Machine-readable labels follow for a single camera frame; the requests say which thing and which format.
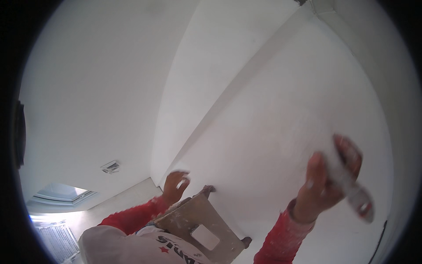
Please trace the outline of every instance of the blurry hand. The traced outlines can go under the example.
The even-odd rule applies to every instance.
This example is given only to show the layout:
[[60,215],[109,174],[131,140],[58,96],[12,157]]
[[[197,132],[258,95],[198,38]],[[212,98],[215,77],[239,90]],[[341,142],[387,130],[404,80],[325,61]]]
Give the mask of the blurry hand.
[[189,172],[186,171],[174,171],[167,176],[164,184],[164,191],[162,193],[162,197],[164,202],[170,207],[173,204],[177,203],[183,195],[184,190],[186,190],[187,186],[189,185],[190,181],[185,176],[188,175]]
[[[345,167],[356,180],[362,165],[362,154],[347,137],[335,134],[333,140]],[[315,152],[308,161],[306,183],[299,190],[292,216],[298,223],[312,223],[320,213],[343,198],[341,189],[327,178],[323,154]]]

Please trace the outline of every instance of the ceiling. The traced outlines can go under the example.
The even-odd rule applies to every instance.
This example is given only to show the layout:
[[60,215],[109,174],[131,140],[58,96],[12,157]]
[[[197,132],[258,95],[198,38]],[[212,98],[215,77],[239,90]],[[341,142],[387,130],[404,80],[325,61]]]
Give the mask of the ceiling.
[[[25,200],[57,182],[98,192],[69,209],[86,210],[188,169],[185,196],[215,185],[211,203],[254,240],[235,262],[252,263],[303,184],[308,152],[324,147],[317,139],[344,133],[364,153],[359,181],[375,220],[364,224],[342,202],[321,215],[295,263],[368,263],[389,215],[411,211],[396,212],[419,180],[408,172],[420,166],[404,154],[420,154],[420,140],[407,140],[421,131],[420,116],[408,118],[421,109],[419,84],[377,5],[331,2],[64,1],[22,78]],[[119,173],[100,170],[113,160]],[[399,231],[387,230],[388,239]]]

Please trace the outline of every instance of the star logo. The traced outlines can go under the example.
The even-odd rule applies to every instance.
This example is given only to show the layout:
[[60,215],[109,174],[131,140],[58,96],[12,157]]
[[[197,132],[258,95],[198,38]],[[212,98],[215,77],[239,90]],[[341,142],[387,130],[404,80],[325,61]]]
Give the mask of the star logo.
[[160,247],[159,249],[161,249],[161,253],[166,252],[168,254],[168,249],[165,247]]

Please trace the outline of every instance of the red sleeve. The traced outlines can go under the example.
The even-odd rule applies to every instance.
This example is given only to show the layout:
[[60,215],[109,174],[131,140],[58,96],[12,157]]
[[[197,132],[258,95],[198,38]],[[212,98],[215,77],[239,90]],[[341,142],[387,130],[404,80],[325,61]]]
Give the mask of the red sleeve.
[[146,204],[109,215],[103,219],[99,226],[113,226],[122,230],[126,235],[130,235],[143,228],[149,221],[158,214],[164,213],[167,209],[168,206],[162,196],[154,197]]
[[291,264],[302,240],[314,228],[311,224],[296,223],[290,213],[295,207],[292,200],[268,233],[264,245],[254,257],[254,264]]

